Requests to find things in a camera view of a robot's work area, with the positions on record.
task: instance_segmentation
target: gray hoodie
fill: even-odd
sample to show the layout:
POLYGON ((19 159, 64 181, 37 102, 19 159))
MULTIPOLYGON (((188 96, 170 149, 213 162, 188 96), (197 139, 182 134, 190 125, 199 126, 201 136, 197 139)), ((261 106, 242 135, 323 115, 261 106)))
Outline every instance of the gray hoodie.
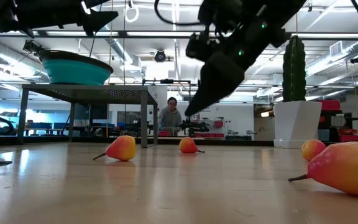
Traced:
POLYGON ((178 110, 171 112, 168 107, 161 110, 158 116, 158 125, 162 128, 174 128, 181 124, 181 115, 178 110))

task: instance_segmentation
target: table leg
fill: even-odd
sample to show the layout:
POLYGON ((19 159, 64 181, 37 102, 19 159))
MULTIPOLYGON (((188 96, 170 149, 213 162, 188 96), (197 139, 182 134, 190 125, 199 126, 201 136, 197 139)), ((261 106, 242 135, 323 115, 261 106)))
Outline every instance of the table leg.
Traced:
POLYGON ((25 128, 25 111, 27 110, 27 104, 29 102, 29 90, 23 89, 22 103, 20 106, 19 126, 17 127, 17 143, 23 144, 24 140, 24 128, 25 128))
POLYGON ((158 143, 158 105, 153 105, 153 144, 158 143))
POLYGON ((142 123, 140 124, 140 146, 147 148, 147 91, 142 91, 140 99, 140 117, 142 123))
POLYGON ((68 125, 68 140, 73 140, 74 132, 74 115, 75 115, 75 103, 71 103, 70 108, 70 124, 68 125))

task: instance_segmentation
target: metal table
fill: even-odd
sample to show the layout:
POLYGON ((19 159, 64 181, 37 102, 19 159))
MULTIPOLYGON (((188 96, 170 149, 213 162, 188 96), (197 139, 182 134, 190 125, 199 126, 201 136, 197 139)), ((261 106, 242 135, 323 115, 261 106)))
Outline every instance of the metal table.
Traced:
MULTIPOLYGON (((71 103, 70 108, 70 125, 68 129, 69 140, 73 139, 73 125, 75 104, 140 104, 142 123, 140 128, 140 141, 142 147, 147 145, 147 105, 153 105, 154 123, 157 122, 157 102, 149 93, 147 86, 87 86, 87 85, 41 85, 25 84, 22 85, 22 103, 19 116, 19 127, 17 132, 17 143, 23 144, 25 129, 25 111, 29 100, 29 92, 40 93, 45 96, 51 96, 59 100, 71 103)), ((157 144, 158 131, 154 133, 154 144, 157 144)))

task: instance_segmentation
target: cactus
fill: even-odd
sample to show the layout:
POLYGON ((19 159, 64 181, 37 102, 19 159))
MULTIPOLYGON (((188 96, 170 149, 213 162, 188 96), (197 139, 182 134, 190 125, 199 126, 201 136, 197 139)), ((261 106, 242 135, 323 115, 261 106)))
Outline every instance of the cactus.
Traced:
POLYGON ((305 101, 305 45, 297 35, 285 47, 283 64, 283 102, 305 101))

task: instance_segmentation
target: black hair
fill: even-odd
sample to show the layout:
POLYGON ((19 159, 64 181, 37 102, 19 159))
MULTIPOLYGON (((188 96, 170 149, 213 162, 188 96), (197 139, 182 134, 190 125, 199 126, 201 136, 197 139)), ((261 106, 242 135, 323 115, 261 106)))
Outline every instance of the black hair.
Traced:
POLYGON ((178 101, 177 101, 177 99, 176 99, 175 97, 170 97, 170 98, 168 99, 167 103, 169 103, 169 101, 171 101, 171 100, 175 100, 175 105, 178 104, 178 101))

